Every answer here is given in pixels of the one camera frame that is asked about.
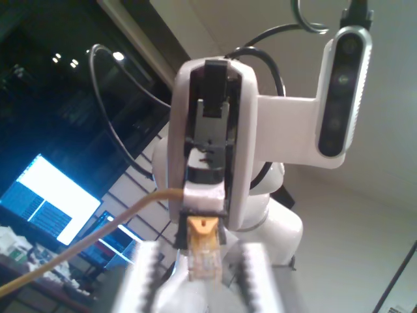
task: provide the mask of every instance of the ceiling light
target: ceiling light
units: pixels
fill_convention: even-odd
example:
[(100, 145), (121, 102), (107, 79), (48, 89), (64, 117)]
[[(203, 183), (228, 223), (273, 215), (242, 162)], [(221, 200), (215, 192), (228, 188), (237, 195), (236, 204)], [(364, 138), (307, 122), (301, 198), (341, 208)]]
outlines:
[(124, 59), (124, 55), (121, 52), (114, 52), (113, 57), (118, 61), (122, 61)]

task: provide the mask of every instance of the computer monitor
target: computer monitor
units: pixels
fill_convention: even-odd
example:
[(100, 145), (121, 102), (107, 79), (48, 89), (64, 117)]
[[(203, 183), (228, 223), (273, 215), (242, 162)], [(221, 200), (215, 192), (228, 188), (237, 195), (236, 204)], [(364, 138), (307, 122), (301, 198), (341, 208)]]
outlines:
[(101, 201), (37, 155), (0, 198), (0, 205), (69, 245)]
[[(85, 232), (84, 236), (100, 229), (111, 222), (113, 218), (113, 215), (105, 211)], [(111, 269), (118, 265), (126, 266), (133, 263), (135, 247), (140, 242), (142, 242), (142, 238), (127, 226), (119, 225), (116, 230), (81, 252), (81, 256), (87, 258), (93, 265), (103, 269)], [(162, 260), (162, 258), (164, 256), (160, 254), (159, 260)]]

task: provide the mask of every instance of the orange connector tab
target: orange connector tab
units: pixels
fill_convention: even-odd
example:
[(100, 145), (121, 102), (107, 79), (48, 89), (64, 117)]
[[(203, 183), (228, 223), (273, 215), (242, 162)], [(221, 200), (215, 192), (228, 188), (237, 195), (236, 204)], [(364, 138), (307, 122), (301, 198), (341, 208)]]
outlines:
[(222, 279), (222, 259), (217, 217), (187, 218), (188, 270), (190, 280)]

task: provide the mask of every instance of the window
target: window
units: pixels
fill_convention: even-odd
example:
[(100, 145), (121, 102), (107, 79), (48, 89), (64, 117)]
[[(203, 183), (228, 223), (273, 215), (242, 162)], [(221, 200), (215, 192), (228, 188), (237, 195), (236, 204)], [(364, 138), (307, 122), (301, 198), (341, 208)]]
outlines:
[[(87, 51), (101, 43), (151, 93), (169, 89), (93, 1), (0, 4), (0, 194), (42, 153), (100, 197), (127, 168), (104, 133), (91, 89)], [(169, 119), (99, 55), (102, 98), (115, 130), (136, 157)]]

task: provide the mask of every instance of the yellow cable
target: yellow cable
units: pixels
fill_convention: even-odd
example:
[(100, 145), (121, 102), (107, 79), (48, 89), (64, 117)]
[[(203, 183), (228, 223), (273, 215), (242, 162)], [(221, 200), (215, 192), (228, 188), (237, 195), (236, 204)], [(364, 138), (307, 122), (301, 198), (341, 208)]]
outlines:
[(64, 262), (72, 258), (73, 256), (75, 256), (76, 254), (80, 253), (82, 250), (92, 245), (100, 238), (103, 238), (108, 233), (115, 230), (119, 224), (126, 222), (129, 218), (133, 217), (140, 209), (144, 208), (151, 202), (160, 201), (160, 200), (181, 200), (181, 199), (182, 199), (182, 189), (169, 188), (169, 189), (159, 190), (151, 194), (148, 194), (147, 196), (143, 197), (138, 202), (133, 204), (133, 206), (131, 206), (128, 210), (126, 210), (119, 216), (116, 216), (115, 219), (112, 220), (110, 223), (104, 225), (102, 228), (95, 231), (94, 233), (86, 236), (86, 238), (82, 239), (81, 241), (78, 241), (74, 246), (71, 246), (70, 248), (66, 249), (64, 252), (57, 255), (54, 259), (52, 259), (48, 263), (44, 264), (38, 269), (35, 269), (33, 272), (24, 274), (23, 276), (18, 277), (17, 279), (5, 284), (4, 286), (1, 286), (0, 297), (4, 297), (10, 292), (13, 292), (23, 287), (24, 285), (31, 282), (32, 280), (42, 276), (45, 272), (50, 271), (61, 262)]

